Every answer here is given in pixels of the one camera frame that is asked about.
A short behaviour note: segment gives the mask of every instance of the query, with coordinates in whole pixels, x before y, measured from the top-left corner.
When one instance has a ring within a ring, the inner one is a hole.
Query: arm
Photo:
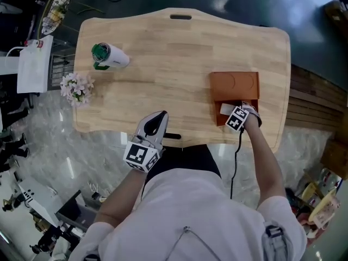
[[[281,169],[258,127],[255,115],[249,115],[244,126],[254,152],[256,180],[260,188],[259,205],[271,196],[286,197]]]
[[[132,169],[102,204],[94,222],[106,222],[116,227],[125,220],[134,207],[146,175]]]

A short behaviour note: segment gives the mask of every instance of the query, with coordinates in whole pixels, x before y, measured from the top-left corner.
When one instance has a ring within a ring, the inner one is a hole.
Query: dark floor
[[[347,41],[336,31],[324,13],[323,5],[332,0],[73,0],[99,8],[79,16],[69,12],[64,24],[79,29],[91,17],[126,17],[176,7],[195,8],[228,20],[278,27],[290,35],[291,61],[348,90]],[[80,10],[72,4],[71,9]],[[60,27],[61,39],[76,42],[78,33]]]

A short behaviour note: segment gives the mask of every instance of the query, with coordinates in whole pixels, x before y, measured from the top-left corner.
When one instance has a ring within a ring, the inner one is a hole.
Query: flower bouquet
[[[69,73],[62,78],[60,94],[73,107],[89,104],[94,80],[90,76],[81,76],[78,73]]]

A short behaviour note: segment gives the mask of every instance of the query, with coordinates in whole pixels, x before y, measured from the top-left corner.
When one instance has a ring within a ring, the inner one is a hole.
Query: hand
[[[257,117],[254,114],[249,113],[244,123],[244,128],[247,132],[259,128],[259,121],[257,120]]]

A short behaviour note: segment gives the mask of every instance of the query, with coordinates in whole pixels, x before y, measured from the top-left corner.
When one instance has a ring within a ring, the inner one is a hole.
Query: gray floor
[[[108,195],[130,168],[122,160],[125,142],[121,133],[100,131],[80,133],[72,127],[72,109],[59,91],[50,91],[34,99],[35,108],[25,119],[13,124],[17,137],[25,133],[30,149],[27,159],[17,157],[21,177],[33,176],[69,199],[78,189],[90,197],[91,181],[99,192]],[[286,127],[276,157],[285,184],[296,188],[303,170],[316,166],[322,155],[328,132]],[[234,171],[233,145],[209,145],[229,195]],[[255,208],[259,190],[254,174],[252,151],[241,148],[234,182],[234,199]]]
[[[69,11],[64,24],[79,29],[87,18],[116,18],[176,7],[195,8],[228,20],[255,26],[278,27],[291,41],[291,61],[348,90],[347,42],[325,15],[323,5],[332,0],[73,0],[99,8],[79,16]],[[71,4],[73,11],[81,10]],[[55,33],[63,40],[76,42],[78,33],[60,27]]]

